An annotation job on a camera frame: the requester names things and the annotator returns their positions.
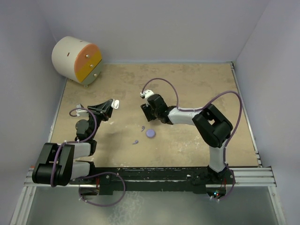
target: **purple bottle cap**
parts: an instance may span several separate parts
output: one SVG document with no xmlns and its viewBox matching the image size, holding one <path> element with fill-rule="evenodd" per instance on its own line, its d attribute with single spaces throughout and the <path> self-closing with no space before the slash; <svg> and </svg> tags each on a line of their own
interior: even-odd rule
<svg viewBox="0 0 300 225">
<path fill-rule="evenodd" d="M 149 138 L 153 138 L 155 136 L 155 131 L 153 129 L 148 129 L 146 131 L 146 136 Z"/>
</svg>

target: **gray floor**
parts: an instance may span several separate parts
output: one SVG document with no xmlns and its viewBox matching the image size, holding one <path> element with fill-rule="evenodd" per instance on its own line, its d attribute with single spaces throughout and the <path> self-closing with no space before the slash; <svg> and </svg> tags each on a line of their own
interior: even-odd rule
<svg viewBox="0 0 300 225">
<path fill-rule="evenodd" d="M 94 196 L 96 203 L 114 202 Z M 127 192 L 116 206 L 79 201 L 76 187 L 38 187 L 27 225 L 276 225 L 267 187 L 237 187 L 226 200 L 188 192 Z"/>
</svg>

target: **metal frame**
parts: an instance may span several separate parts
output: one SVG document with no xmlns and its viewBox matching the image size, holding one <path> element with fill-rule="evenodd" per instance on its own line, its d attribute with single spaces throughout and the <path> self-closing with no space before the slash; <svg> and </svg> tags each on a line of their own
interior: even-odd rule
<svg viewBox="0 0 300 225">
<path fill-rule="evenodd" d="M 234 64 L 233 64 L 233 62 L 229 62 L 229 63 L 231 65 L 232 75 L 234 77 L 234 81 L 236 83 L 238 92 L 240 93 L 240 88 L 239 88 L 239 85 L 238 85 L 238 82 L 236 79 L 236 74 L 234 71 Z M 57 118 L 57 115 L 59 112 L 63 93 L 60 97 L 57 111 L 56 111 L 56 114 L 53 119 L 50 134 L 48 137 L 49 142 L 51 141 L 51 137 L 53 134 L 54 125 L 55 125 L 56 118 Z M 243 98 L 242 98 L 242 103 L 243 103 L 244 114 L 245 114 L 246 121 L 247 121 L 249 130 L 250 130 L 250 133 L 251 133 L 251 138 L 253 141 L 253 146 L 255 149 L 255 154 L 256 154 L 257 162 L 258 162 L 259 166 L 258 167 L 233 167 L 233 168 L 231 168 L 234 171 L 235 178 L 236 178 L 235 187 L 268 187 L 271 201 L 272 201 L 272 204 L 274 207 L 274 211 L 275 211 L 275 214 L 276 214 L 276 217 L 278 220 L 278 224 L 286 225 L 286 220 L 285 220 L 285 216 L 283 213 L 283 209 L 282 209 L 282 206 L 280 203 L 279 196 L 276 191 L 276 182 L 275 182 L 272 168 L 270 168 L 270 167 L 263 168 L 263 166 L 262 166 L 262 162 L 260 160 L 259 152 L 257 150 L 255 138 L 254 138 L 254 135 L 253 135 L 250 123 L 249 123 L 249 118 L 247 115 L 247 111 L 245 109 Z M 26 225 L 36 188 L 49 186 L 49 185 L 44 185 L 44 184 L 33 183 L 32 172 L 33 172 L 33 168 L 30 168 L 27 173 L 27 176 L 26 176 L 26 179 L 24 182 L 24 188 L 19 197 L 19 200 L 18 200 L 18 203 L 17 203 L 17 206 L 16 206 L 16 209 L 15 209 L 15 212 L 14 212 L 14 215 L 13 215 L 10 225 Z M 66 188 L 67 187 L 79 187 L 79 185 L 67 185 Z M 95 187 L 95 185 L 80 185 L 80 187 Z M 206 185 L 206 187 L 207 188 L 215 188 L 215 187 L 219 187 L 219 185 Z"/>
</svg>

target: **speckled tabletop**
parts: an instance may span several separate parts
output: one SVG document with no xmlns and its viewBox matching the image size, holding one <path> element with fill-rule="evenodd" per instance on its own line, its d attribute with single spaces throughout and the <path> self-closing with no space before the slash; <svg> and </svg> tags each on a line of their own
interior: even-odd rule
<svg viewBox="0 0 300 225">
<path fill-rule="evenodd" d="M 180 107 L 200 107 L 215 95 L 237 90 L 229 64 L 106 64 L 94 83 L 83 87 L 68 80 L 55 123 L 52 142 L 74 140 L 75 124 L 68 112 L 77 104 L 98 105 L 110 98 L 120 100 L 108 122 L 101 123 L 95 136 L 97 149 L 93 156 L 81 160 L 96 166 L 207 166 L 209 147 L 195 126 L 166 125 L 147 122 L 140 105 L 140 92 L 151 78 L 162 77 L 177 89 Z M 160 94 L 168 105 L 176 104 L 176 96 L 163 81 L 153 81 L 147 89 Z M 227 94 L 214 105 L 235 125 L 239 102 Z M 142 126 L 154 129 L 156 136 L 146 137 Z M 227 147 L 230 166 L 258 165 L 245 116 Z"/>
</svg>

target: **gray wall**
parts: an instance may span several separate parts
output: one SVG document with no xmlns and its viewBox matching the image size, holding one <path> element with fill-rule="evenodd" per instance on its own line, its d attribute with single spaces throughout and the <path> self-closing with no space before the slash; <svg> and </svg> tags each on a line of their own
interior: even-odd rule
<svg viewBox="0 0 300 225">
<path fill-rule="evenodd" d="M 236 60 L 269 0 L 37 0 L 59 40 L 110 62 Z"/>
<path fill-rule="evenodd" d="M 62 92 L 51 63 L 55 45 L 34 0 L 0 2 L 0 224 L 9 223 Z"/>
<path fill-rule="evenodd" d="M 271 0 L 236 62 L 264 166 L 290 225 L 300 221 L 300 1 Z"/>
</svg>

